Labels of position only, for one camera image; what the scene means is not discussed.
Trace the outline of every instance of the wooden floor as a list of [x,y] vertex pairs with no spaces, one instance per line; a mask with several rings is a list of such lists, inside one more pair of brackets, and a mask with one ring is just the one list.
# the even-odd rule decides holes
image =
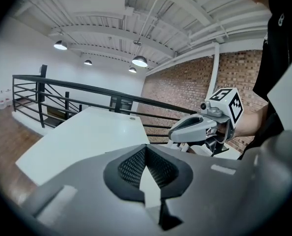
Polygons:
[[0,110],[0,189],[15,203],[21,204],[36,185],[15,162],[41,136],[19,124],[12,117],[13,107]]

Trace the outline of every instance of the white column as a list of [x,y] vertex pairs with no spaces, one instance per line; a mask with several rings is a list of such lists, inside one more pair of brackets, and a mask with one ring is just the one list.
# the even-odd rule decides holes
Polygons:
[[219,43],[215,43],[214,66],[213,66],[213,72],[211,73],[211,78],[210,78],[210,83],[209,83],[209,88],[207,91],[206,98],[209,98],[214,92],[214,89],[216,86],[218,67],[219,67]]

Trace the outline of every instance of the person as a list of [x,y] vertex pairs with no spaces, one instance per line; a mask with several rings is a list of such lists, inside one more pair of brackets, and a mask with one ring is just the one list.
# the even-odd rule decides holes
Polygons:
[[292,62],[292,0],[252,0],[262,3],[272,13],[263,54],[253,92],[268,104],[252,114],[243,114],[235,129],[235,137],[255,136],[244,150],[259,147],[269,137],[280,134],[283,126],[267,98],[268,92],[283,76]]

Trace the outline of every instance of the robotic hand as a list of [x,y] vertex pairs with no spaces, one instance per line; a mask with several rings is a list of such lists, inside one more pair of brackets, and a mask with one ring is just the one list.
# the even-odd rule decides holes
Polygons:
[[[175,143],[206,144],[212,156],[222,152],[223,143],[234,136],[234,130],[244,112],[236,88],[221,88],[201,104],[201,113],[179,120],[169,131]],[[220,124],[226,126],[224,134],[217,132]]]

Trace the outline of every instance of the ceiling duct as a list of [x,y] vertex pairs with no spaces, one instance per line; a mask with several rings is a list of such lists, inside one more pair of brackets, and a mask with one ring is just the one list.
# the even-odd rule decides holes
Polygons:
[[74,16],[132,16],[134,8],[125,6],[126,0],[64,0],[67,11]]

